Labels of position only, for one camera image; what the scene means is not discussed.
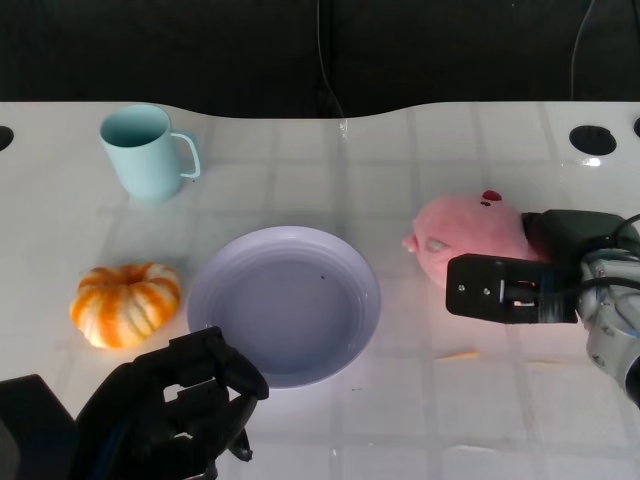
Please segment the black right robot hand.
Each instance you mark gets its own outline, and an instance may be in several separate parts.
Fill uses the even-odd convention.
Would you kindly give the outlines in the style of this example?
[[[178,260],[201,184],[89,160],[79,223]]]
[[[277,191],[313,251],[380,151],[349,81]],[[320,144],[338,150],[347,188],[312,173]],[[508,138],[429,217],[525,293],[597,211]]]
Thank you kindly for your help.
[[[576,323],[588,263],[606,254],[638,258],[639,232],[616,214],[547,210],[521,218],[534,258],[453,258],[445,299],[450,313],[507,325]]]

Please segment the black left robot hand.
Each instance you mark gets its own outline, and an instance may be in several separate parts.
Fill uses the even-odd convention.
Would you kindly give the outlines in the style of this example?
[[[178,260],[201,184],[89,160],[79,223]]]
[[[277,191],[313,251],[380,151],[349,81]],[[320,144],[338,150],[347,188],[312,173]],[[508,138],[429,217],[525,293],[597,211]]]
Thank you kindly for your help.
[[[246,425],[269,387],[210,327],[117,367],[76,419],[72,479],[215,479],[225,452],[248,462]]]

